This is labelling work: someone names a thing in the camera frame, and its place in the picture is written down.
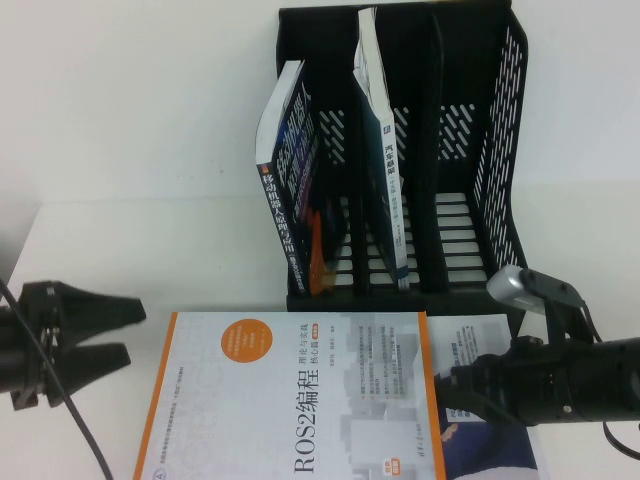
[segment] white wall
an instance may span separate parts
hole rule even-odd
[[[40,205],[0,195],[0,278],[9,281]]]
[[[515,180],[638,180],[640,4],[513,0],[529,40]]]
[[[277,9],[329,3],[362,2],[4,0],[0,200],[259,194]],[[514,9],[530,46],[516,181],[640,178],[640,6]],[[30,216],[0,218],[10,251]]]

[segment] book cover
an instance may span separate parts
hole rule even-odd
[[[358,12],[360,39],[353,75],[359,86],[367,220],[385,266],[400,290],[409,288],[395,119],[375,32],[375,8]]]
[[[536,478],[535,461],[508,455],[451,463],[465,445],[475,452],[488,443],[481,438],[476,448],[477,436],[437,405],[433,362],[451,360],[447,342],[462,328],[448,320],[175,314],[134,478],[444,480],[495,468]],[[448,350],[432,351],[440,343]],[[451,424],[461,426],[451,432]]]
[[[256,164],[298,293],[331,288],[346,219],[331,183],[304,62],[286,62],[256,136]]]

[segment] publisher logo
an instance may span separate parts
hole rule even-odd
[[[387,458],[384,461],[384,470],[385,477],[399,477],[402,475],[402,467],[400,466],[399,458]]]
[[[153,472],[151,480],[167,480],[167,471],[164,468],[159,468]]]

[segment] white book cover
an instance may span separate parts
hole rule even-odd
[[[175,314],[134,478],[445,480],[507,467],[510,478],[537,478],[532,457],[528,465],[498,455],[502,463],[479,471],[446,458],[450,446],[473,450],[475,438],[439,420],[432,360],[446,368],[462,328],[448,320]]]
[[[358,12],[360,37],[353,75],[361,91],[365,165],[370,189],[368,202],[376,212],[370,219],[372,233],[398,288],[406,290],[409,288],[409,267],[395,119],[376,37],[375,10],[367,8]]]

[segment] black file organizer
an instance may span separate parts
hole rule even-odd
[[[390,284],[366,227],[352,74],[360,8],[280,11],[278,70],[286,60],[306,61],[307,87],[350,221],[335,290],[306,297],[290,288],[288,309],[507,313],[516,334],[523,314],[495,302],[485,288],[504,265],[526,267],[510,197],[527,41],[510,2],[378,5],[376,29],[405,178],[409,292]]]

